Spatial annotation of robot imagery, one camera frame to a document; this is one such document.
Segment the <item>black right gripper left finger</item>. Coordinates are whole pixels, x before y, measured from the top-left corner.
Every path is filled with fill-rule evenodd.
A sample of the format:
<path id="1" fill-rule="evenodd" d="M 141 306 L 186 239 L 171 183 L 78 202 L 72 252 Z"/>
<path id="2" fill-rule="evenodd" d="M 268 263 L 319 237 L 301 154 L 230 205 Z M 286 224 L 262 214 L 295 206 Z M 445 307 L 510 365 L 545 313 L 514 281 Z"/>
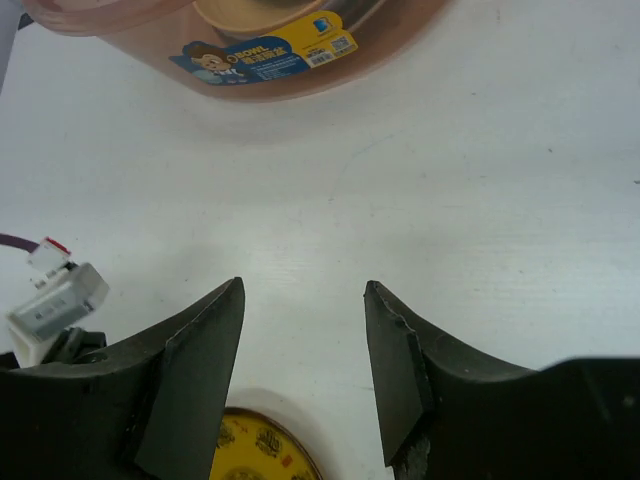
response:
<path id="1" fill-rule="evenodd" d="M 5 479 L 205 479 L 244 317 L 233 278 L 70 363 L 1 357 Z"/>

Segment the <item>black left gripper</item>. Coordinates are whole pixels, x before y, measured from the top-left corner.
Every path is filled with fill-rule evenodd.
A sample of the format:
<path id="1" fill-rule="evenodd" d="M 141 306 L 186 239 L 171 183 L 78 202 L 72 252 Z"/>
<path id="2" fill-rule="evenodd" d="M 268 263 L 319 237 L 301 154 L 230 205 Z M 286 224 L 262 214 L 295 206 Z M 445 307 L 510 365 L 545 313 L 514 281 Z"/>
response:
<path id="1" fill-rule="evenodd" d="M 92 351 L 106 346 L 104 332 L 69 328 L 44 341 L 21 337 L 10 330 L 13 350 L 1 354 L 1 369 L 30 368 L 41 364 L 70 364 Z"/>

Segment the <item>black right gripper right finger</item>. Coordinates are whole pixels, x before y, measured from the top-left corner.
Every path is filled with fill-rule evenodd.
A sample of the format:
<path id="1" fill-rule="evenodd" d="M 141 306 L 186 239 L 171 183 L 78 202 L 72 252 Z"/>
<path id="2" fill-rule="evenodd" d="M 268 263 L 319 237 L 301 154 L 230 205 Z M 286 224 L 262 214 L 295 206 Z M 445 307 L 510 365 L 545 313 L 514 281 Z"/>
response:
<path id="1" fill-rule="evenodd" d="M 384 462 L 398 479 L 635 479 L 639 362 L 577 358 L 530 370 L 364 293 Z"/>

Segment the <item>peach plastic plate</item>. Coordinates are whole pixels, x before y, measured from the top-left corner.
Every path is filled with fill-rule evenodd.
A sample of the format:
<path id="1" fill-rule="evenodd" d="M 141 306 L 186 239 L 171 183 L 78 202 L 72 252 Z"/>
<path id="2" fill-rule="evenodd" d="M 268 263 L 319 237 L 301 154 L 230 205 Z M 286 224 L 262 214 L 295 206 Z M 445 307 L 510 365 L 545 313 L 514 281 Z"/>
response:
<path id="1" fill-rule="evenodd" d="M 197 13 L 234 38 L 253 38 L 318 10 L 322 1 L 198 0 Z"/>

